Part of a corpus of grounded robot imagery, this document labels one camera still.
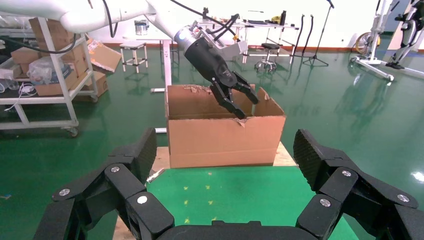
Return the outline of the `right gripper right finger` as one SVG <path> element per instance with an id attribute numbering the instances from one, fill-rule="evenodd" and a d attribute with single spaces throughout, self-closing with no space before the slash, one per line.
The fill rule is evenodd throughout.
<path id="1" fill-rule="evenodd" d="M 297 228 L 326 240 L 348 215 L 377 240 L 423 239 L 424 213 L 410 194 L 365 173 L 345 152 L 319 144 L 306 129 L 296 132 L 293 153 L 315 193 Z"/>

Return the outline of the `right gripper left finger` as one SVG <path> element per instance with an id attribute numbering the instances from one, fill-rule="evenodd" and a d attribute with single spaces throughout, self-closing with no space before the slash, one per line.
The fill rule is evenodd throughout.
<path id="1" fill-rule="evenodd" d="M 102 166 L 54 192 L 34 239 L 85 240 L 112 211 L 137 240 L 158 239 L 175 226 L 175 219 L 146 187 L 156 155 L 154 128 L 115 148 Z"/>

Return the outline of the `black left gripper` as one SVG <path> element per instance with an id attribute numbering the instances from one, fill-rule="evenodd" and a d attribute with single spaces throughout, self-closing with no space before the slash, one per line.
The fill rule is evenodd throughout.
<path id="1" fill-rule="evenodd" d="M 245 119 L 247 115 L 234 103 L 231 89 L 244 93 L 254 105 L 259 103 L 256 91 L 248 81 L 236 71 L 231 72 L 224 58 L 204 37 L 195 40 L 184 56 L 204 79 L 212 83 L 210 90 L 217 103 L 238 119 Z"/>

